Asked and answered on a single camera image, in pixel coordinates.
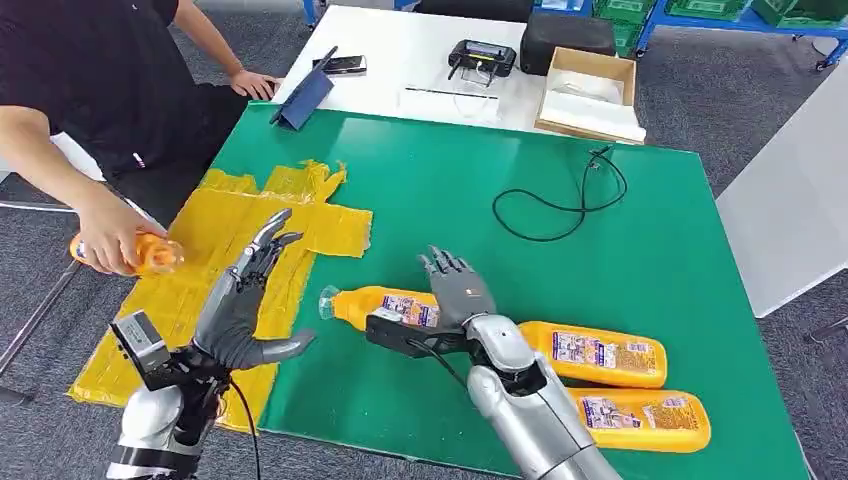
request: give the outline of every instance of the gray carpet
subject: gray carpet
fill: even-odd
[[[211,17],[249,68],[281,75],[309,35],[299,5],[285,5],[273,13]],[[176,38],[198,80],[223,79],[184,37]],[[822,80],[810,73],[818,58],[806,39],[796,44],[787,37],[660,29],[639,67],[640,119],[651,143],[700,153],[718,194]],[[0,198],[33,197],[14,176],[0,184]],[[77,228],[72,216],[0,209],[0,348],[64,268]],[[0,478],[103,474],[120,411],[77,404],[64,392],[131,285],[82,270],[0,380],[36,394],[26,407],[0,407]],[[848,340],[810,346],[801,336],[848,314],[847,287],[848,275],[838,275],[760,322],[787,408],[821,479],[848,478]],[[201,478],[252,478],[251,448],[246,435],[214,431]],[[268,479],[488,478],[279,435],[262,435],[260,448]]]

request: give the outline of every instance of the cardboard box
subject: cardboard box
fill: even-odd
[[[626,106],[633,106],[636,98],[636,62],[633,60],[557,47],[554,50],[554,56],[551,58],[551,65],[548,71],[550,72],[551,69],[570,70],[573,72],[585,73],[587,75],[594,75],[596,77],[619,80],[624,83],[622,103]],[[534,123],[536,128],[564,133],[566,135],[573,135],[576,137],[631,144],[644,144],[644,141],[638,142],[603,132],[586,130],[576,126],[542,120],[539,117],[542,113],[542,106],[545,104],[545,98],[547,95],[548,90],[545,88],[545,92],[542,95],[542,102],[539,104],[539,111],[536,115],[536,122]]]

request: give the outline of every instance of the smartphone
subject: smartphone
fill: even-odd
[[[321,59],[312,60],[312,68],[318,65]],[[343,73],[362,73],[366,70],[365,56],[355,55],[352,57],[333,57],[324,65],[324,73],[327,75],[339,75]]]

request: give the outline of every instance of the robotic thumb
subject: robotic thumb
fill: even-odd
[[[303,329],[289,338],[254,339],[245,349],[242,361],[234,368],[247,370],[257,365],[277,363],[296,357],[303,353],[314,339],[315,332],[309,329]]]

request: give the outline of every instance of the clear bottle cap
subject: clear bottle cap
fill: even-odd
[[[171,273],[184,261],[183,246],[173,240],[163,240],[147,253],[147,267],[156,273]]]
[[[324,290],[321,290],[321,296],[318,297],[318,314],[322,320],[330,320],[336,318],[336,312],[333,308],[333,298],[341,293],[338,288],[327,285]]]

